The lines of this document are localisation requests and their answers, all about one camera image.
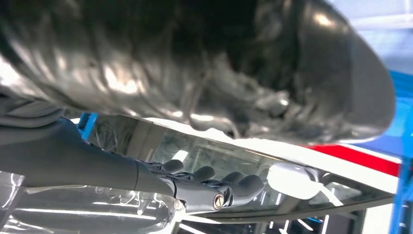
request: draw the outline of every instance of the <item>screw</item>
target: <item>screw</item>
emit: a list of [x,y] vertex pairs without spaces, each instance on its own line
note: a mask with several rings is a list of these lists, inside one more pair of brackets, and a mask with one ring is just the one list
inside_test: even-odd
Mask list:
[[174,203],[173,203],[173,206],[177,209],[177,208],[179,208],[180,207],[180,202],[179,201],[175,201]]
[[217,194],[214,197],[214,209],[219,210],[222,208],[222,206],[224,205],[224,196],[222,196],[222,194]]

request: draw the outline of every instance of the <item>black mechanical hand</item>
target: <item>black mechanical hand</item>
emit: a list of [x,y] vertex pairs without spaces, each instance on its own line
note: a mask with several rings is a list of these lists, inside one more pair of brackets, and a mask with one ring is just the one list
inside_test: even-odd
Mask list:
[[180,161],[171,160],[165,164],[150,162],[145,165],[172,188],[174,197],[184,203],[187,213],[192,214],[245,205],[264,188],[256,175],[244,177],[239,172],[232,172],[222,180],[217,180],[212,179],[215,171],[208,166],[194,173],[172,174],[172,171],[183,167]]

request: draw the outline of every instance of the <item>glossy black plastic cover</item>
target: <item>glossy black plastic cover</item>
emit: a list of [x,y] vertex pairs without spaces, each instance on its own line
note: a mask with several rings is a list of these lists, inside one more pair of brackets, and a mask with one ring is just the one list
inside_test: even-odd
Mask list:
[[365,140],[389,74],[321,0],[0,0],[0,85],[86,111],[234,138]]

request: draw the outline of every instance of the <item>glass panel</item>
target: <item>glass panel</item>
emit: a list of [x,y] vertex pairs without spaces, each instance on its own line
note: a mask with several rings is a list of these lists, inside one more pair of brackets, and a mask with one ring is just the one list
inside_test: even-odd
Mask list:
[[2,234],[148,234],[185,214],[173,197],[87,185],[27,188]]
[[24,176],[0,171],[0,228],[11,214]]
[[[325,186],[330,190],[339,200],[345,200],[352,197],[360,196],[361,191],[352,189],[346,185],[339,184],[337,182],[329,183]],[[312,198],[308,203],[312,204],[322,204],[329,202],[326,195],[319,193],[314,198]]]
[[[392,195],[338,175],[299,165],[230,144],[167,130],[153,161],[179,159],[184,171],[204,166],[216,171],[216,179],[238,171],[260,176],[265,189],[249,204],[220,213],[269,211],[272,215],[307,212],[390,198]],[[218,214],[205,214],[209,217]]]

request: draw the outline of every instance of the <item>black robotic finger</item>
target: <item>black robotic finger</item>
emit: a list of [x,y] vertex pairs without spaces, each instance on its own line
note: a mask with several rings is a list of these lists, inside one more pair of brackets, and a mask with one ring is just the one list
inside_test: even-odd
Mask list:
[[215,176],[215,171],[212,167],[205,166],[198,169],[194,173],[183,172],[175,174],[175,176],[181,179],[191,180],[193,182],[201,182],[213,178]]
[[250,175],[232,185],[232,203],[241,206],[250,202],[264,189],[263,181],[257,175]]
[[244,175],[240,172],[232,172],[225,176],[222,181],[230,183],[238,183],[244,178]]
[[176,159],[169,160],[164,164],[164,170],[169,173],[176,173],[184,168],[184,164]]
[[166,173],[175,173],[184,168],[184,164],[176,159],[169,160],[168,162],[162,164],[159,162],[145,162],[145,165],[151,171],[159,171],[159,172],[166,172]]

